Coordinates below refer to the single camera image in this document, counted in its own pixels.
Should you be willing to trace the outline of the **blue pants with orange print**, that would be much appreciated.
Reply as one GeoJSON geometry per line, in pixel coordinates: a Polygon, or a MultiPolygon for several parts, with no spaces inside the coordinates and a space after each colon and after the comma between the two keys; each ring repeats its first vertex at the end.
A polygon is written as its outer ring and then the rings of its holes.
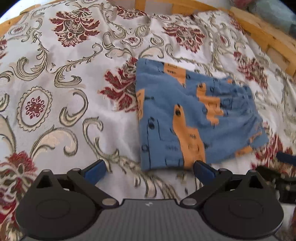
{"type": "Polygon", "coordinates": [[[220,163],[268,142],[251,89],[230,77],[140,58],[135,80],[144,171],[220,163]]]}

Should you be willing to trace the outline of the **plastic bag of clothes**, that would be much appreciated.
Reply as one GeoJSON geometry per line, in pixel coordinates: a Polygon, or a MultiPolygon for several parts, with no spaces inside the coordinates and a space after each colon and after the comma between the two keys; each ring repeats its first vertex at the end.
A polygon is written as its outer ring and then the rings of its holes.
{"type": "Polygon", "coordinates": [[[295,38],[295,12],[282,1],[230,1],[295,38]]]}

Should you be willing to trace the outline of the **wooden bed frame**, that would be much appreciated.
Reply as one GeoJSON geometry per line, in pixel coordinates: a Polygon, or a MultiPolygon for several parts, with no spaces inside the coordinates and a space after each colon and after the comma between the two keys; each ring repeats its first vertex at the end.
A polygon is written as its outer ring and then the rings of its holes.
{"type": "MultiPolygon", "coordinates": [[[[171,4],[171,14],[172,15],[184,15],[190,16],[192,20],[194,18],[194,11],[206,12],[209,13],[210,11],[218,11],[217,8],[207,5],[205,3],[201,3],[199,1],[161,1],[165,3],[171,4]]],[[[30,8],[24,10],[20,13],[19,16],[7,20],[6,22],[1,24],[1,41],[3,39],[3,35],[8,32],[11,27],[18,28],[20,25],[17,23],[20,22],[21,19],[25,20],[25,17],[28,13],[32,12],[33,10],[41,10],[54,7],[58,4],[62,3],[73,3],[77,4],[77,1],[52,1],[50,3],[46,3],[45,5],[34,5],[30,8]]],[[[135,8],[133,9],[125,9],[121,6],[116,6],[114,1],[109,1],[108,4],[115,6],[116,9],[119,8],[117,13],[121,12],[122,16],[127,15],[140,15],[141,13],[144,14],[145,4],[146,1],[134,1],[135,8]]],[[[295,74],[295,40],[292,37],[284,34],[280,30],[272,27],[270,24],[266,23],[259,17],[256,17],[250,13],[247,13],[243,10],[237,9],[232,7],[230,10],[226,10],[223,8],[219,8],[220,11],[224,11],[231,16],[231,21],[235,21],[235,26],[239,28],[239,30],[245,30],[246,33],[250,34],[250,37],[257,42],[263,52],[268,52],[270,49],[274,49],[272,52],[271,59],[280,65],[280,58],[286,58],[290,61],[289,65],[286,67],[281,67],[287,74],[293,76],[295,74]]],[[[180,66],[177,67],[173,64],[165,64],[164,70],[168,70],[168,73],[181,76],[181,73],[185,75],[185,70],[182,69],[180,66]]]]}

